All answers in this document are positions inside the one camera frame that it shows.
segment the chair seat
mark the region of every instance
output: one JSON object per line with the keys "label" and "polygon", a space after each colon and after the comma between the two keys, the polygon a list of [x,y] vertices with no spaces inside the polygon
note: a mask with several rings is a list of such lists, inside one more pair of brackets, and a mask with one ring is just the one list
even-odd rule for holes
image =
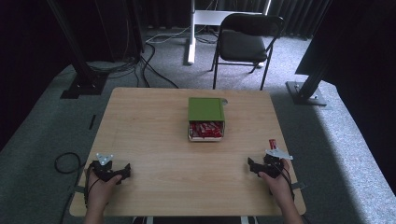
{"label": "chair seat", "polygon": [[226,61],[262,63],[267,59],[261,36],[244,35],[235,31],[223,31],[219,55]]}

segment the black curtain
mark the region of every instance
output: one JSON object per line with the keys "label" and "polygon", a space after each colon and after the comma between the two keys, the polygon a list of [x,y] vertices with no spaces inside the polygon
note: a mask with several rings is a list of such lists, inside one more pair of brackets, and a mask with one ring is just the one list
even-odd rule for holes
{"label": "black curtain", "polygon": [[[393,192],[396,191],[394,24],[396,3],[392,0],[334,0],[296,71],[309,76],[324,75],[323,80],[336,86]],[[326,61],[327,69],[324,74],[315,74],[321,60]]]}
{"label": "black curtain", "polygon": [[[223,11],[262,11],[265,0],[196,0],[195,9]],[[191,0],[148,0],[148,24],[154,28],[189,27],[191,25]]]}
{"label": "black curtain", "polygon": [[69,60],[46,1],[0,3],[0,150]]}

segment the chair leg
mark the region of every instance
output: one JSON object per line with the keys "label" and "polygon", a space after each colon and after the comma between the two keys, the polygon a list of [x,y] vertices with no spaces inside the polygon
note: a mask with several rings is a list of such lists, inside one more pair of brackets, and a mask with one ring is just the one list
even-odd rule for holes
{"label": "chair leg", "polygon": [[217,56],[218,56],[218,46],[216,46],[215,55],[213,56],[213,61],[212,61],[212,68],[210,69],[210,71],[213,71],[213,67],[215,66],[215,60]]}
{"label": "chair leg", "polygon": [[267,58],[267,64],[265,65],[264,74],[262,75],[262,85],[260,86],[260,91],[262,91],[262,88],[264,87],[264,81],[265,78],[267,77],[267,71],[268,71],[268,66],[270,65],[271,55],[272,55],[272,48],[270,48],[270,53]]}
{"label": "chair leg", "polygon": [[254,72],[254,70],[256,70],[258,65],[259,65],[259,63],[253,63],[253,69],[249,72],[249,74],[252,74]]}
{"label": "chair leg", "polygon": [[216,89],[216,80],[218,78],[218,66],[219,66],[219,56],[216,57],[216,61],[215,61],[215,75],[213,76],[213,90]]}

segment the human hand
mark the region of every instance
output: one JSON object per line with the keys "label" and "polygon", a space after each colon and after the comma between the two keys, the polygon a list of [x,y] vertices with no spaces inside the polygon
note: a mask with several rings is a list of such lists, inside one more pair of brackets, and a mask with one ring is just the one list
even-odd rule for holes
{"label": "human hand", "polygon": [[[284,170],[282,170],[283,174],[285,176],[289,176],[288,171],[290,167],[288,162],[285,159],[281,159],[281,162],[283,162],[284,166]],[[286,181],[283,175],[272,178],[265,172],[259,172],[259,176],[267,183],[279,207],[282,207],[286,204],[294,203],[290,193],[289,183],[288,181]]]}
{"label": "human hand", "polygon": [[122,175],[113,176],[105,182],[97,177],[92,169],[86,171],[86,174],[87,172],[89,172],[90,178],[88,180],[88,210],[84,223],[102,223],[106,204],[110,200],[113,189],[117,182],[121,180]]}
{"label": "human hand", "polygon": [[[284,170],[282,173],[289,177],[289,164],[286,160],[281,159],[283,162]],[[293,197],[290,192],[290,185],[283,175],[272,178],[264,172],[259,172],[259,176],[268,184],[271,192],[273,193],[276,203],[282,211],[285,224],[302,224],[300,214],[294,204]]]}

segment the green box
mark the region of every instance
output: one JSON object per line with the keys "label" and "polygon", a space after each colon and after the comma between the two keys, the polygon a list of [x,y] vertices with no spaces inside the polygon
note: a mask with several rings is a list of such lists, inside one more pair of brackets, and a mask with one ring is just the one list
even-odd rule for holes
{"label": "green box", "polygon": [[220,141],[225,118],[222,98],[189,98],[188,137],[191,141]]}

